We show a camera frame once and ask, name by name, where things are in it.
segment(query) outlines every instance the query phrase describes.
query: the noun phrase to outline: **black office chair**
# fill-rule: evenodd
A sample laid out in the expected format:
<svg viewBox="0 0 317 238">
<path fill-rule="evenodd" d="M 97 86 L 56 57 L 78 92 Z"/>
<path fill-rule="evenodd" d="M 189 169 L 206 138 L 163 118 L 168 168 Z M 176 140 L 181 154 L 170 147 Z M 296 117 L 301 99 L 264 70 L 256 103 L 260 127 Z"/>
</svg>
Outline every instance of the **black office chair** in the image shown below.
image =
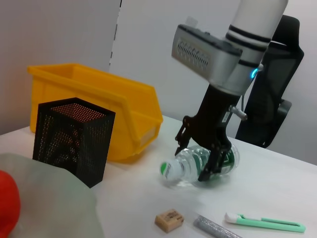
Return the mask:
<svg viewBox="0 0 317 238">
<path fill-rule="evenodd" d="M 294 17 L 282 17 L 245 108 L 248 120 L 240 123 L 236 139 L 266 148 L 275 138 L 292 106 L 282 95 L 304 57 L 299 47 L 299 25 Z"/>
</svg>

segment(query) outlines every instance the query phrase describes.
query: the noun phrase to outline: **black stripe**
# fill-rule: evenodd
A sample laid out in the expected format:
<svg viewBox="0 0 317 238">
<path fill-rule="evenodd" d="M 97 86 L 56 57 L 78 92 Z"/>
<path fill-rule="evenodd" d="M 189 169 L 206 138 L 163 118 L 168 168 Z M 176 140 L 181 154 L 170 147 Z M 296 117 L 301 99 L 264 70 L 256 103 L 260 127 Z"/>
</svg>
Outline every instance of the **black stripe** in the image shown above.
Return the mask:
<svg viewBox="0 0 317 238">
<path fill-rule="evenodd" d="M 255 51 L 260 51 L 260 52 L 265 52 L 266 51 L 266 47 L 263 47 L 263 46 L 257 46 L 257 45 L 254 45 L 252 43 L 249 43 L 249 42 L 245 42 L 243 40 L 240 40 L 234 36 L 231 36 L 230 34 L 226 34 L 226 38 L 234 43 L 237 43 L 241 46 L 244 46 L 244 47 L 247 47 L 249 49 L 252 49 L 252 50 L 255 50 Z"/>
<path fill-rule="evenodd" d="M 259 67 L 259 63 L 252 63 L 252 62 L 244 61 L 242 59 L 239 60 L 238 64 L 244 65 L 247 67 L 251 67 L 251 68 L 258 68 Z"/>
<path fill-rule="evenodd" d="M 253 39 L 253 40 L 257 40 L 257 41 L 262 41 L 262 42 L 265 42 L 265 43 L 270 43 L 271 42 L 271 39 L 270 38 L 267 38 L 267 37 L 263 37 L 263 36 L 258 36 L 258 35 L 255 35 L 255 34 L 252 34 L 252 33 L 249 33 L 249 32 L 246 32 L 244 30 L 241 30 L 233 25 L 230 25 L 229 26 L 229 30 L 231 31 L 234 31 L 242 36 L 245 36 L 245 37 L 248 37 L 250 39 Z"/>
</svg>

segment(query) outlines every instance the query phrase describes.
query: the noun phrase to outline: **bottle cap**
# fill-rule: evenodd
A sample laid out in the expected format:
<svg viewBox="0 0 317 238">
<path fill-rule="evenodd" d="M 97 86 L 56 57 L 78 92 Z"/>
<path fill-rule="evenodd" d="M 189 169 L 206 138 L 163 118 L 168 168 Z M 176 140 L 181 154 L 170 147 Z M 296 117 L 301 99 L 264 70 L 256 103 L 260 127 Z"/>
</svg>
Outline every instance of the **bottle cap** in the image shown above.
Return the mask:
<svg viewBox="0 0 317 238">
<path fill-rule="evenodd" d="M 168 160 L 161 164 L 160 174 L 166 181 L 174 181 L 182 178 L 183 169 L 177 160 Z"/>
</svg>

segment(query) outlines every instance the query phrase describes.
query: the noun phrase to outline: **translucent plastic bag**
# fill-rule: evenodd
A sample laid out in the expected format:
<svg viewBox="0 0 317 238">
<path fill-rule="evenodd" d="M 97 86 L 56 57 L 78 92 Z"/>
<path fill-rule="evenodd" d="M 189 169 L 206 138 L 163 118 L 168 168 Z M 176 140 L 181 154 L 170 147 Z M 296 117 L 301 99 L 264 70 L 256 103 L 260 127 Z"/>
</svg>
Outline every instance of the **translucent plastic bag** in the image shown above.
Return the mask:
<svg viewBox="0 0 317 238">
<path fill-rule="evenodd" d="M 10 238 L 103 238 L 96 198 L 78 178 L 15 154 L 0 154 L 0 170 L 17 183 L 21 213 Z"/>
</svg>

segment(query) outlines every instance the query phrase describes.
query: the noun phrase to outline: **pen holder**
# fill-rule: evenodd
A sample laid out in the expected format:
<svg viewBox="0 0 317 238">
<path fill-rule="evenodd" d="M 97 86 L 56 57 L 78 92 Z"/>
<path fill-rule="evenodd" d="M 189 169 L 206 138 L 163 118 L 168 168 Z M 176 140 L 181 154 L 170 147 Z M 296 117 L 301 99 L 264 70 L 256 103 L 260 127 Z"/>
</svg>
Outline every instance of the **pen holder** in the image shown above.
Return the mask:
<svg viewBox="0 0 317 238">
<path fill-rule="evenodd" d="M 103 180 L 115 113 L 78 98 L 39 104 L 33 160 Z"/>
</svg>

